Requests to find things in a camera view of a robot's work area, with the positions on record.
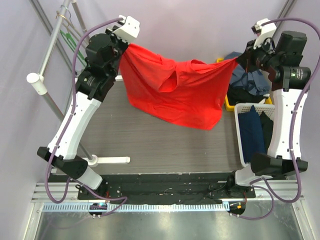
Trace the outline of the green clothes hanger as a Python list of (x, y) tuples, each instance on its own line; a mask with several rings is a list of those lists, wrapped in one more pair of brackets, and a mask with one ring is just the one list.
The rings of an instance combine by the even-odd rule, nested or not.
[[(62, 36), (63, 40), (65, 41), (65, 43), (68, 45), (68, 47), (72, 50), (72, 52), (74, 53), (77, 47), (77, 43), (75, 42), (75, 40), (73, 39), (73, 37), (71, 36), (70, 33), (65, 33), (62, 30), (60, 30), (60, 35)], [(85, 61), (85, 57), (83, 56), (83, 54), (78, 51), (77, 53), (77, 59), (80, 61), (80, 63), (83, 66), (86, 66), (86, 61)]]

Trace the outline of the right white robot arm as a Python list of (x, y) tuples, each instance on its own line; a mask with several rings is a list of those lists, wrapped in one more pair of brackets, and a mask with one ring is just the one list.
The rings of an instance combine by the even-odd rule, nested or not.
[(307, 35), (297, 31), (283, 31), (277, 44), (271, 37), (259, 36), (236, 59), (246, 72), (268, 73), (274, 113), (267, 152), (254, 153), (249, 165), (227, 178), (225, 190), (230, 197), (238, 197), (262, 179), (280, 179), (308, 169), (300, 149), (302, 112), (312, 75), (310, 68), (300, 66), (306, 43)]

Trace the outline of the red tank top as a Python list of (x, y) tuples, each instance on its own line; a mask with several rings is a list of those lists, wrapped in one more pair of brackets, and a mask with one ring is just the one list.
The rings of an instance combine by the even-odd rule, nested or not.
[(235, 58), (175, 61), (132, 43), (122, 55), (120, 73), (133, 107), (171, 124), (211, 130), (223, 115), (237, 65)]

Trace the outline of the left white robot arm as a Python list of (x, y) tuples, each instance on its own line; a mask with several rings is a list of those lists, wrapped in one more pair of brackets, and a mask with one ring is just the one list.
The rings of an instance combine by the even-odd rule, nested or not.
[(67, 115), (49, 145), (37, 150), (40, 158), (88, 186), (89, 194), (97, 200), (106, 195), (107, 188), (88, 161), (77, 155), (77, 150), (90, 119), (114, 85), (122, 54), (134, 39), (116, 27), (89, 39), (86, 67), (75, 82), (75, 97)]

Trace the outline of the yellow plastic tray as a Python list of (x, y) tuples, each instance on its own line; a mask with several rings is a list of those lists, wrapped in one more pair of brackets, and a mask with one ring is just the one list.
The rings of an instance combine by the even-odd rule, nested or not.
[[(223, 62), (224, 61), (224, 58), (217, 58), (216, 59), (216, 62), (217, 63), (220, 63), (220, 62)], [(264, 98), (263, 100), (261, 100), (259, 102), (259, 104), (268, 104), (268, 105), (272, 105), (273, 102), (272, 102), (272, 99), (270, 97), (270, 95), (266, 94), (267, 98)], [(228, 112), (233, 112), (235, 110), (235, 105), (231, 105), (230, 102), (229, 102), (229, 98), (228, 96), (226, 95), (225, 96), (225, 100), (224, 100), (224, 105), (225, 105), (225, 109), (228, 111)]]

